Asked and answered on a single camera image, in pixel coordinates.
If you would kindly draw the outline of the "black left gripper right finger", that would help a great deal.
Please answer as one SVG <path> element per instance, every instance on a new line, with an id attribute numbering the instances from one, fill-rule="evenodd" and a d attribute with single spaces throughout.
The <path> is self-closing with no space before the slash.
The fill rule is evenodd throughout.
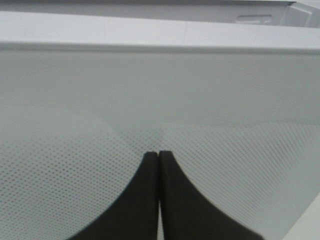
<path id="1" fill-rule="evenodd" d="M 161 151 L 160 207 L 166 240 L 261 240 L 255 231 L 210 203 L 187 178 L 174 155 Z"/>

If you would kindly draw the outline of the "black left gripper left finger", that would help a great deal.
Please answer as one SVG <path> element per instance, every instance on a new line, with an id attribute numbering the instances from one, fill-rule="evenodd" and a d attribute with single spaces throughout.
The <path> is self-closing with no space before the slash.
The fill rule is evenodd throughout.
<path id="1" fill-rule="evenodd" d="M 159 220 L 159 162 L 147 152 L 120 196 L 72 240 L 156 240 Z"/>

